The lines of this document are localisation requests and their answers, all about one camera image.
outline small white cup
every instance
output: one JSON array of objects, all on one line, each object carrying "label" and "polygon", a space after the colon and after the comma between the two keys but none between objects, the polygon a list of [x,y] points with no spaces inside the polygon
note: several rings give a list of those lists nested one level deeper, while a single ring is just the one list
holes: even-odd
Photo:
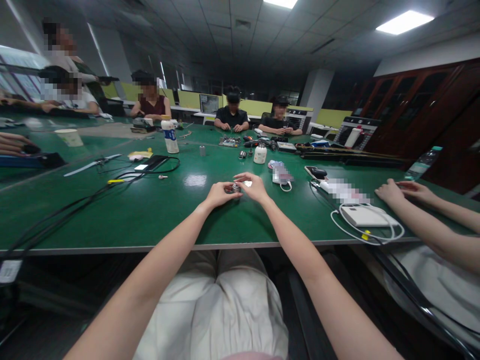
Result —
[{"label": "small white cup", "polygon": [[55,130],[55,133],[71,148],[84,145],[77,129]]}]

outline ceiling light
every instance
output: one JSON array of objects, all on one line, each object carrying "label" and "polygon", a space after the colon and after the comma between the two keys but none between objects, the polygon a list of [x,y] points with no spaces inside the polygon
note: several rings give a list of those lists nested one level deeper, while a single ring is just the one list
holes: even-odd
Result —
[{"label": "ceiling light", "polygon": [[282,8],[293,9],[297,0],[263,0],[265,3],[281,6]]},{"label": "ceiling light", "polygon": [[423,24],[431,22],[434,19],[433,16],[425,15],[416,11],[409,10],[400,16],[380,25],[376,30],[398,35]]}]

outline white power bank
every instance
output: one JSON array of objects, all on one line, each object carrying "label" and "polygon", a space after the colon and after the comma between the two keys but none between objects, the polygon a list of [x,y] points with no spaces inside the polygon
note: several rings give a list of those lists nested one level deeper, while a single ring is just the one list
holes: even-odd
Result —
[{"label": "white power bank", "polygon": [[385,228],[390,227],[390,224],[399,225],[397,220],[375,206],[342,206],[341,211],[348,222],[355,227]]}]

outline white pants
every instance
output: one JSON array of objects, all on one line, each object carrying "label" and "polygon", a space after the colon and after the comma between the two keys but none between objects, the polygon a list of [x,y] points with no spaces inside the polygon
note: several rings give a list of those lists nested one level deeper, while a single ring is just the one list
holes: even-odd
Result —
[{"label": "white pants", "polygon": [[165,289],[134,360],[286,359],[288,330],[275,285],[253,249],[192,251]]}]

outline yellow tag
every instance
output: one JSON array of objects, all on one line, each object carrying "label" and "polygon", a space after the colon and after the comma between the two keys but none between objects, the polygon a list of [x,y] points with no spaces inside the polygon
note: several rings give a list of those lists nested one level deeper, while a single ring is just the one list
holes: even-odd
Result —
[{"label": "yellow tag", "polygon": [[[367,234],[371,234],[371,232],[370,232],[370,231],[368,231],[368,230],[365,230],[365,232],[366,232]],[[368,235],[365,235],[365,234],[363,234],[363,235],[361,236],[361,238],[362,238],[363,240],[368,240],[368,239],[369,239],[369,236],[368,236]]]}]

